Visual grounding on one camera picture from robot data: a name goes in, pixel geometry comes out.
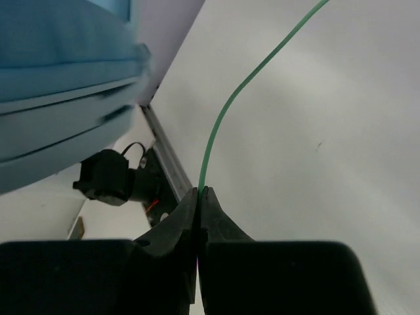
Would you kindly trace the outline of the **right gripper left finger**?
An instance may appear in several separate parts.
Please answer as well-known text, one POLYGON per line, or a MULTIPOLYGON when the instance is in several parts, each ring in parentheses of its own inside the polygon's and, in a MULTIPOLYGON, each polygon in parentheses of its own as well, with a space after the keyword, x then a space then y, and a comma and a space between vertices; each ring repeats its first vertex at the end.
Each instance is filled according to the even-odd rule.
POLYGON ((190 189, 175 210, 136 240, 136 293, 143 314, 188 314, 196 296, 198 189, 190 189))

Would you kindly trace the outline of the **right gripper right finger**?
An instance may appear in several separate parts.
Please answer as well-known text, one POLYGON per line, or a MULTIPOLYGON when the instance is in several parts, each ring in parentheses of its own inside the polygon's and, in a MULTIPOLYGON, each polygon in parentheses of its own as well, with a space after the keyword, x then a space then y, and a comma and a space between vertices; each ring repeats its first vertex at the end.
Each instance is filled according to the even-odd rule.
POLYGON ((212 187, 205 186, 199 202, 199 285, 204 313, 210 314, 210 259, 207 246, 218 242, 254 242, 223 210, 212 187))

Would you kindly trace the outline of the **light blue headphones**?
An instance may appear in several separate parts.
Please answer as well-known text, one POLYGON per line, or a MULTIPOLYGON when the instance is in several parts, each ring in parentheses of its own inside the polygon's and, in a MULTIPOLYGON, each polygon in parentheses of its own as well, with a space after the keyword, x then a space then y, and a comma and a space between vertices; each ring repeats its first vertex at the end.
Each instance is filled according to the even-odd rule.
POLYGON ((1 192, 49 177, 127 132, 151 54, 132 1, 1 2, 1 192))

